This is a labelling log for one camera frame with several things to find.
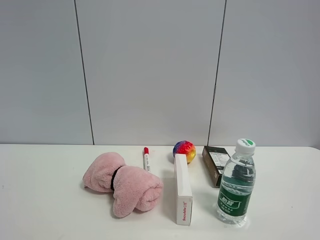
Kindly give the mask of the rainbow coloured ball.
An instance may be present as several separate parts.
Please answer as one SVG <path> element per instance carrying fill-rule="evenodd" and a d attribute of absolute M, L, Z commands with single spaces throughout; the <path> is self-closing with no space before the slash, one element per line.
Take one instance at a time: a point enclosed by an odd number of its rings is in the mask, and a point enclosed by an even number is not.
<path fill-rule="evenodd" d="M 190 164 L 196 156 L 195 145 L 187 140 L 179 141 L 175 144 L 172 150 L 172 155 L 183 154 L 186 156 L 186 161 Z"/>

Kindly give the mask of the dark olive box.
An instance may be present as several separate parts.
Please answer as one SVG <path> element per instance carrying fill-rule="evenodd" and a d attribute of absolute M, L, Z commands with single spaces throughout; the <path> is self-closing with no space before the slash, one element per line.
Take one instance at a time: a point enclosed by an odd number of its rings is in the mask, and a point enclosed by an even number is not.
<path fill-rule="evenodd" d="M 221 185 L 222 175 L 230 155 L 223 147 L 204 146 L 202 151 L 203 161 L 209 173 L 214 188 Z"/>

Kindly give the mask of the pink rolled towel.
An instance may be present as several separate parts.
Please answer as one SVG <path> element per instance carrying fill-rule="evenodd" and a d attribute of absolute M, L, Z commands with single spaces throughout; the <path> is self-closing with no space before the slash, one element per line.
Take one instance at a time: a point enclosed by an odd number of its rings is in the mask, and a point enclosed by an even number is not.
<path fill-rule="evenodd" d="M 116 152 L 99 155 L 82 178 L 83 185 L 100 193 L 113 193 L 113 213 L 124 218 L 135 209 L 152 210 L 159 202 L 163 182 L 156 175 L 137 166 L 129 166 Z"/>

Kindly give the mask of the white Snowhite box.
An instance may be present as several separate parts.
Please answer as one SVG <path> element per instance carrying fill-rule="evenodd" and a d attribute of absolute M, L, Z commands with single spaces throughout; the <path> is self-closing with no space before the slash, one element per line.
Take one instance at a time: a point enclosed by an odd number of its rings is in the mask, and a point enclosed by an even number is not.
<path fill-rule="evenodd" d="M 193 194 L 190 184 L 187 157 L 176 153 L 174 156 L 176 224 L 190 226 L 192 219 Z"/>

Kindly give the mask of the red white marker pen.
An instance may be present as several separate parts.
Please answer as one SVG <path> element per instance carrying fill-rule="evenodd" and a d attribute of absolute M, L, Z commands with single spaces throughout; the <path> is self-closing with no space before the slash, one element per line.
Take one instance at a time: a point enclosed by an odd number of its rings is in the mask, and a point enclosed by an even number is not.
<path fill-rule="evenodd" d="M 149 154 L 149 148 L 144 147 L 143 149 L 143 161 L 144 161 L 144 169 L 147 172 L 151 172 L 151 165 L 150 165 L 150 154 Z"/>

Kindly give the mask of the green label water bottle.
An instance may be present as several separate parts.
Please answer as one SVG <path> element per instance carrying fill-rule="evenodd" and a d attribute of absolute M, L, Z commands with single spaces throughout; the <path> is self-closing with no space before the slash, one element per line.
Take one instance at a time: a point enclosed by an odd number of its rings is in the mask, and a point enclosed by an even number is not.
<path fill-rule="evenodd" d="M 254 141 L 238 139 L 224 166 L 216 205 L 218 218 L 224 223 L 241 225 L 246 218 L 256 180 L 255 149 Z"/>

